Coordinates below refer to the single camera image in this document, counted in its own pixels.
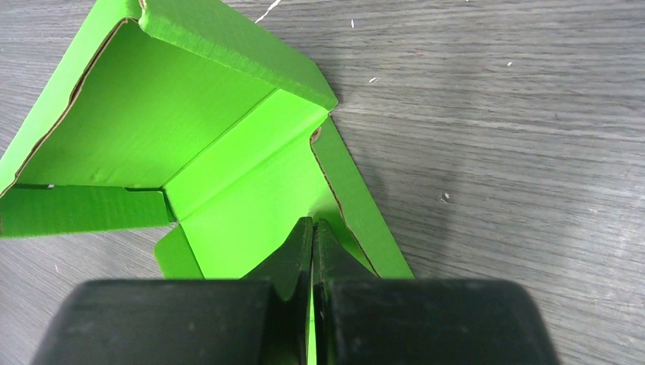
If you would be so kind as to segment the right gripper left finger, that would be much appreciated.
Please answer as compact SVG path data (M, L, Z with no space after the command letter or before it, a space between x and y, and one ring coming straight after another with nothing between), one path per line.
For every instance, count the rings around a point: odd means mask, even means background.
M314 224L240 279L97 280L51 321L35 364L305 364Z

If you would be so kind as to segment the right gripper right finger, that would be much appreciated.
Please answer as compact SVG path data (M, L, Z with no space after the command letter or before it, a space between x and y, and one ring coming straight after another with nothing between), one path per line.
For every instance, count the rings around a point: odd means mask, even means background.
M329 223L314 227L319 364L557 364L539 308L498 279L390 279L366 269Z

